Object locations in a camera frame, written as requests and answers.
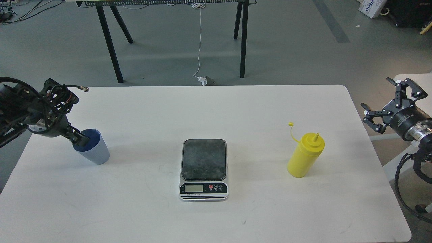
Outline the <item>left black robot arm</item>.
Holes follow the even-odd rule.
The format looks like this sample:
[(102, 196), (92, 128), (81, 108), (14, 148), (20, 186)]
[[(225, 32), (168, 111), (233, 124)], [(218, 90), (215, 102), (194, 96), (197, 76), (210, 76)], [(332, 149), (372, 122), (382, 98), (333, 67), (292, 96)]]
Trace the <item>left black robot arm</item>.
[(1, 147), (26, 130), (44, 137), (63, 136), (79, 147), (90, 144), (91, 138), (73, 127), (67, 118), (79, 101), (70, 88), (88, 92), (88, 87), (59, 84), (51, 78), (45, 80), (41, 91), (11, 77), (1, 77), (1, 84)]

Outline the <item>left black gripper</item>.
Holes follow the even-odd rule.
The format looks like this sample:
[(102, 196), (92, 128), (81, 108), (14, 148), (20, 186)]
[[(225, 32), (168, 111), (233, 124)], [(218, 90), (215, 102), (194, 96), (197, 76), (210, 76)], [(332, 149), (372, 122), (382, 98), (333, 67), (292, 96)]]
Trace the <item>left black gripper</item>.
[(79, 89), (79, 85), (59, 84), (47, 79), (40, 94), (42, 95), (42, 111), (36, 123), (28, 126), (33, 134), (45, 137), (66, 137), (77, 150), (85, 150), (90, 138), (82, 134), (69, 123), (67, 114), (79, 98), (69, 88)]

